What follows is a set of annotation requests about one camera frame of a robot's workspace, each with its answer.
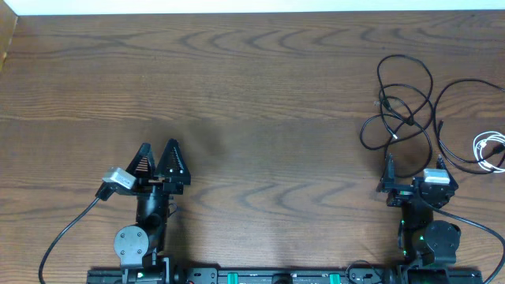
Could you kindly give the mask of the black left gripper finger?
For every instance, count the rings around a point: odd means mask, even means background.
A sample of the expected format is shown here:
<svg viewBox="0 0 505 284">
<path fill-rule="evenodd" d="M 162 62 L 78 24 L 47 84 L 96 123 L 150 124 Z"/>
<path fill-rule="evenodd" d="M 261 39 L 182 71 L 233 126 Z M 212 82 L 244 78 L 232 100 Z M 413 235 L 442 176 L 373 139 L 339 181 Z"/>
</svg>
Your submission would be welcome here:
<svg viewBox="0 0 505 284">
<path fill-rule="evenodd" d="M 150 144 L 142 143 L 125 171 L 132 174 L 135 178 L 154 177 L 155 160 Z"/>
<path fill-rule="evenodd" d="M 175 184 L 189 185 L 191 183 L 191 174 L 182 157 L 177 140 L 168 140 L 156 166 L 154 177 Z"/>
</svg>

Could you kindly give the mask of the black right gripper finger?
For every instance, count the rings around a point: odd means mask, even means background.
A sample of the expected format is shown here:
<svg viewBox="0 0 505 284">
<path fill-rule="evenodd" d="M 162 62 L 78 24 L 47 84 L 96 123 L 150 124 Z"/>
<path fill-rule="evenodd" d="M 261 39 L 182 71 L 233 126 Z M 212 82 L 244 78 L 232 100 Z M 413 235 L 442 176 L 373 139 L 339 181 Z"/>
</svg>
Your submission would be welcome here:
<svg viewBox="0 0 505 284">
<path fill-rule="evenodd" d="M 393 155 L 388 154 L 385 159 L 385 168 L 379 184 L 376 187 L 377 192 L 390 192 L 395 187 L 395 165 Z"/>
<path fill-rule="evenodd" d="M 439 155 L 438 158 L 437 158 L 437 160 L 436 160 L 436 169 L 437 170 L 444 170 L 445 171 L 445 173 L 447 174 L 447 177 L 449 179 L 449 181 L 447 183 L 449 184 L 449 186 L 451 187 L 451 189 L 453 191 L 456 191 L 458 189 L 458 183 L 454 179 L 454 177 L 450 173 L 450 171 L 448 170 L 445 162 L 443 161 L 443 157 L 441 155 Z"/>
</svg>

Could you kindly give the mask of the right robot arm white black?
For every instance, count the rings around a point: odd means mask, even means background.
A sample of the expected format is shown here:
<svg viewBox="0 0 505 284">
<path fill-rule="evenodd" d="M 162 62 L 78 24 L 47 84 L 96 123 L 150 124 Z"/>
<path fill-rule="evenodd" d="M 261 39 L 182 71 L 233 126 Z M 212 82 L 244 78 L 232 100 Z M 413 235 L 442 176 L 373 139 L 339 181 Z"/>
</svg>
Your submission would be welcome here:
<svg viewBox="0 0 505 284">
<path fill-rule="evenodd" d="M 398 225 L 398 247 L 405 262 L 386 270 L 385 283 L 449 283 L 447 266 L 456 262 L 461 230 L 455 224 L 435 220 L 433 212 L 448 204 L 458 189 L 458 183 L 442 159 L 435 168 L 422 170 L 412 182 L 396 181 L 391 155 L 385 159 L 385 169 L 377 185 L 387 194 L 386 204 L 399 207 L 402 218 Z"/>
</svg>

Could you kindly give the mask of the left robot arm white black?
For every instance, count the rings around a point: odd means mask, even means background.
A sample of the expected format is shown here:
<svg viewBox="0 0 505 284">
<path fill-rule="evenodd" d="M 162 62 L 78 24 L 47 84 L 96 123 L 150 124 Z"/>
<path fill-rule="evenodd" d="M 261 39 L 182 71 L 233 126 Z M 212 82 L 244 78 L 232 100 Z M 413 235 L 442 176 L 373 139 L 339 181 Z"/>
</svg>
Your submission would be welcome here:
<svg viewBox="0 0 505 284">
<path fill-rule="evenodd" d="M 171 200 L 191 184 L 179 143 L 170 139 L 156 163 L 150 144 L 142 144 L 123 170 L 115 167 L 103 178 L 119 195 L 137 198 L 135 223 L 118 231 L 114 251 L 122 283 L 172 283 L 170 258 L 162 256 L 166 222 L 176 212 Z"/>
</svg>

